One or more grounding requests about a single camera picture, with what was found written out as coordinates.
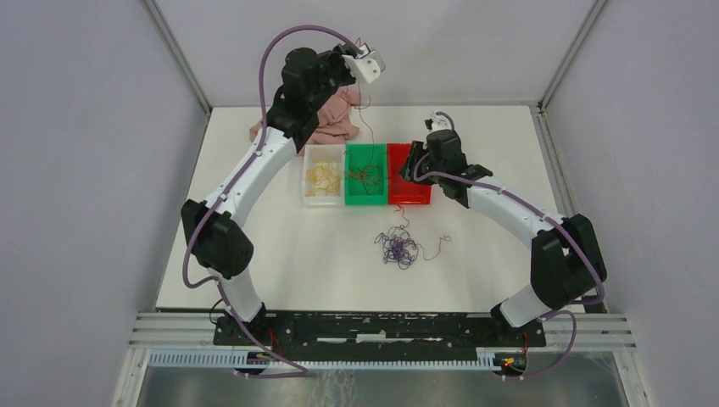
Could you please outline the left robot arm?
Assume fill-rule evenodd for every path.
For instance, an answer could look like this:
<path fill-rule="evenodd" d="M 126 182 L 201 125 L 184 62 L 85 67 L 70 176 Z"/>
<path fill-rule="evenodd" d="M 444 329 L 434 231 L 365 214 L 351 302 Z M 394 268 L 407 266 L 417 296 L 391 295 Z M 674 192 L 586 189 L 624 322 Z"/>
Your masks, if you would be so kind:
<path fill-rule="evenodd" d="M 182 279 L 187 287 L 200 287 L 189 279 L 189 262 L 195 259 L 208 271 L 202 282 L 213 282 L 236 319 L 234 332 L 249 345 L 260 343 L 267 332 L 258 316 L 265 305 L 249 271 L 254 245 L 243 228 L 260 195 L 279 170 L 304 147 L 319 125 L 319 110 L 342 87 L 370 83 L 385 69 L 377 53 L 366 44 L 337 45 L 316 53 L 308 47 L 285 57 L 281 85 L 264 108 L 262 126 L 233 172 L 205 199 L 187 200 L 181 223 L 187 248 Z"/>

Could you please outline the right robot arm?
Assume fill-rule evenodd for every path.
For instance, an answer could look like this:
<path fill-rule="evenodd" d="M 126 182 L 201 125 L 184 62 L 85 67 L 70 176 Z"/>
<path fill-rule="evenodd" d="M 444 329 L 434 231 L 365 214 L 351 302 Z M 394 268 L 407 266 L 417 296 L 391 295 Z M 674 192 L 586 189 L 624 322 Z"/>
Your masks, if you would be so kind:
<path fill-rule="evenodd" d="M 469 164 L 456 131 L 432 131 L 425 141 L 413 141 L 399 174 L 407 182 L 440 186 L 447 198 L 486 215 L 529 249 L 528 284 L 490 311 L 489 332 L 497 344 L 514 344 L 526 324 L 568 305 L 604 300 L 607 272 L 591 221 L 529 203 L 491 170 Z"/>

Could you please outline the green plastic bin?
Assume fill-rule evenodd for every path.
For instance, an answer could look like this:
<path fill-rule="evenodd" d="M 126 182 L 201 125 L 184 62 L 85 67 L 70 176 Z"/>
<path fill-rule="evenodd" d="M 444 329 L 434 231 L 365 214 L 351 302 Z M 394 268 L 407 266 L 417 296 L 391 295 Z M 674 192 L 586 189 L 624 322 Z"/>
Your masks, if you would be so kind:
<path fill-rule="evenodd" d="M 383 206 L 387 201 L 387 145 L 348 144 L 345 153 L 345 204 Z"/>

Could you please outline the pink crumpled garment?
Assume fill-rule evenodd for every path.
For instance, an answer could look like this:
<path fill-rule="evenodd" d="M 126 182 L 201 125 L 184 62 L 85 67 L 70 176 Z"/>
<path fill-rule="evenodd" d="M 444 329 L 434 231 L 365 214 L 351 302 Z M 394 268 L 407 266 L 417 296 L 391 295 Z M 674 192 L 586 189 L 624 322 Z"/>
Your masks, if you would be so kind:
<path fill-rule="evenodd" d="M 341 87 L 318 112 L 319 125 L 309 140 L 299 151 L 309 145 L 346 144 L 359 135 L 360 129 L 351 122 L 352 108 L 360 106 L 360 87 L 356 89 L 349 86 Z"/>

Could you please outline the clear plastic bin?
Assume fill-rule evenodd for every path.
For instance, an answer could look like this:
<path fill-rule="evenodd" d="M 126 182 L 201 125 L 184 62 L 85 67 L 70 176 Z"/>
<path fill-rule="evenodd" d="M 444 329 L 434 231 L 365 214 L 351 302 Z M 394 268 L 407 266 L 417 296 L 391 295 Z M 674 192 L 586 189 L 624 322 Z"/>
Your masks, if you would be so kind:
<path fill-rule="evenodd" d="M 305 207 L 344 206 L 345 153 L 344 144 L 305 148 L 301 181 Z"/>

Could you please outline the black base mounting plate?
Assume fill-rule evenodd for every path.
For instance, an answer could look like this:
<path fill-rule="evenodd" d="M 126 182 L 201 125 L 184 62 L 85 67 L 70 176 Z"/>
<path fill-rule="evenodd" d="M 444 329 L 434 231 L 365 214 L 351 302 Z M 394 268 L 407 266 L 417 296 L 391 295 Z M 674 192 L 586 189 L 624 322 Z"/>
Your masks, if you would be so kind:
<path fill-rule="evenodd" d="M 542 348 L 543 326 L 500 328 L 488 314 L 266 310 L 246 327 L 294 362 L 473 361 L 478 348 Z"/>

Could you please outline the aluminium frame rail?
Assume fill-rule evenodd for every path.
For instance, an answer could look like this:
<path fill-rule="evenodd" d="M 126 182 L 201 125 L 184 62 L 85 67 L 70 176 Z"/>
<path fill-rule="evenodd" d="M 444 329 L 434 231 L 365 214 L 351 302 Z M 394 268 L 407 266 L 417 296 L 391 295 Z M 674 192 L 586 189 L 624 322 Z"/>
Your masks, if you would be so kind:
<path fill-rule="evenodd" d="M 575 352 L 632 352 L 637 348 L 627 318 L 617 314 L 578 314 Z M 544 322 L 545 345 L 532 351 L 553 352 L 566 348 L 572 323 L 560 315 Z M 214 349 L 214 325 L 200 313 L 140 313 L 131 330 L 129 348 Z"/>

